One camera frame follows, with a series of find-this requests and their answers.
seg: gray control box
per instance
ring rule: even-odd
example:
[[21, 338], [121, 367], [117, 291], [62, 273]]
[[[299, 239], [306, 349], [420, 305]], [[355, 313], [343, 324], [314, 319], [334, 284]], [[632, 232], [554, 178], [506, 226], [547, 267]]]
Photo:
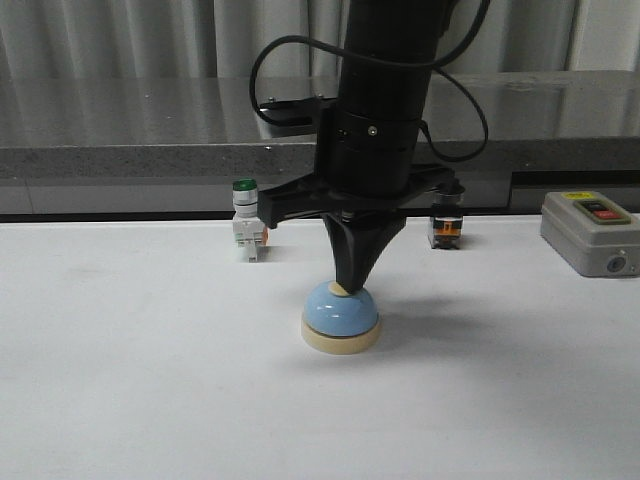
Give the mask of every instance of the gray control box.
[[540, 233], [585, 277], [640, 274], [640, 221], [598, 192], [552, 192]]

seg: curtain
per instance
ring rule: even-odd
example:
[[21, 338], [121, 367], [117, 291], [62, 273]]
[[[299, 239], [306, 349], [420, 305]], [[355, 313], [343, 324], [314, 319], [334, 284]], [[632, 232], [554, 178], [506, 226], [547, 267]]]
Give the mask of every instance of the curtain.
[[[444, 52], [478, 0], [460, 0]], [[274, 38], [340, 44], [346, 0], [0, 0], [0, 78], [236, 77]], [[638, 0], [493, 0], [454, 73], [638, 70]], [[335, 75], [338, 60], [286, 45], [264, 76]]]

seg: yellow label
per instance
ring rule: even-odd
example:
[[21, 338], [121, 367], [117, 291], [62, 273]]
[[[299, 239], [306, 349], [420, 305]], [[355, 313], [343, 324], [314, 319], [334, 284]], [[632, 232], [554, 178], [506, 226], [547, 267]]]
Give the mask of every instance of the yellow label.
[[568, 193], [563, 193], [562, 196], [564, 198], [569, 198], [571, 200], [582, 200], [584, 198], [596, 198], [596, 196], [591, 192], [568, 192]]

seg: green cap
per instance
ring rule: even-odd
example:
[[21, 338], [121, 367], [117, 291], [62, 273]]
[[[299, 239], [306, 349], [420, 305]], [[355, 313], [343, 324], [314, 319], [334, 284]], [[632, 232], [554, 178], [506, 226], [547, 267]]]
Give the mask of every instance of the green cap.
[[233, 182], [233, 190], [235, 192], [246, 192], [247, 190], [255, 190], [258, 184], [253, 178], [242, 178]]

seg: cable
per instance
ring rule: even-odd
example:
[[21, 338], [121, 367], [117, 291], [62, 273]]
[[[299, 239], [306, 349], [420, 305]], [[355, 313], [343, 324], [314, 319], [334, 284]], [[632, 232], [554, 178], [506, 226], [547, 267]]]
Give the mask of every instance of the cable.
[[465, 162], [467, 160], [471, 160], [472, 158], [482, 153], [482, 151], [487, 146], [487, 142], [489, 141], [489, 124], [487, 123], [487, 117], [482, 111], [482, 107], [480, 107], [476, 99], [473, 98], [473, 95], [471, 95], [469, 90], [467, 90], [460, 82], [458, 82], [455, 78], [453, 78], [451, 75], [449, 75], [447, 72], [445, 72], [441, 68], [434, 68], [433, 70], [438, 74], [442, 75], [444, 78], [450, 81], [453, 85], [455, 85], [455, 87], [458, 90], [460, 90], [460, 92], [462, 92], [462, 94], [467, 98], [467, 100], [471, 102], [471, 105], [473, 105], [473, 108], [476, 110], [476, 113], [480, 118], [480, 123], [482, 124], [482, 131], [484, 133], [484, 139], [482, 140], [482, 143], [480, 144], [480, 146], [471, 153], [467, 153], [465, 155], [460, 155], [460, 156], [446, 155], [441, 151], [439, 151], [433, 144], [433, 140], [431, 139], [431, 133], [429, 132], [429, 124], [426, 121], [424, 120], [420, 121], [420, 130], [426, 137], [427, 143], [429, 143], [429, 147], [431, 148], [431, 151], [440, 160], [443, 160], [445, 162], [450, 162], [450, 163], [459, 163], [459, 162]]
[[253, 110], [256, 112], [256, 115], [258, 115], [258, 117], [260, 117], [265, 122], [270, 123], [271, 125], [275, 125], [279, 127], [294, 127], [294, 126], [300, 125], [300, 123], [295, 119], [276, 120], [274, 118], [269, 117], [268, 115], [265, 115], [260, 110], [260, 106], [258, 104], [258, 99], [256, 96], [256, 80], [258, 78], [258, 72], [260, 70], [260, 67], [262, 66], [262, 63], [264, 62], [265, 58], [267, 58], [267, 56], [273, 50], [275, 50], [281, 45], [285, 45], [288, 43], [301, 43], [304, 45], [308, 45], [309, 47], [317, 48], [319, 50], [332, 53], [339, 57], [348, 58], [350, 60], [366, 63], [369, 65], [376, 65], [379, 67], [386, 67], [394, 70], [410, 70], [410, 69], [419, 69], [419, 68], [431, 68], [435, 70], [438, 67], [442, 67], [453, 62], [456, 58], [462, 55], [462, 53], [464, 53], [467, 47], [469, 47], [471, 42], [473, 42], [474, 38], [478, 34], [480, 27], [482, 26], [482, 23], [487, 14], [487, 11], [489, 10], [490, 3], [491, 3], [491, 0], [481, 0], [480, 6], [478, 7], [478, 11], [476, 13], [476, 16], [473, 19], [473, 22], [471, 23], [471, 27], [469, 28], [469, 31], [464, 36], [462, 41], [455, 48], [453, 48], [453, 50], [451, 50], [449, 53], [447, 53], [446, 55], [438, 59], [435, 59], [430, 62], [424, 62], [424, 63], [406, 63], [406, 62], [394, 62], [390, 60], [382, 60], [379, 58], [361, 55], [359, 53], [345, 50], [343, 48], [336, 47], [335, 45], [330, 45], [328, 43], [324, 43], [319, 40], [315, 40], [309, 37], [304, 37], [301, 35], [287, 35], [284, 37], [280, 37], [274, 40], [273, 42], [271, 42], [269, 45], [267, 45], [260, 52], [260, 54], [258, 54], [258, 57], [256, 58], [256, 61], [254, 62], [253, 67], [251, 68], [251, 75], [249, 76], [249, 97], [251, 100], [251, 106]]

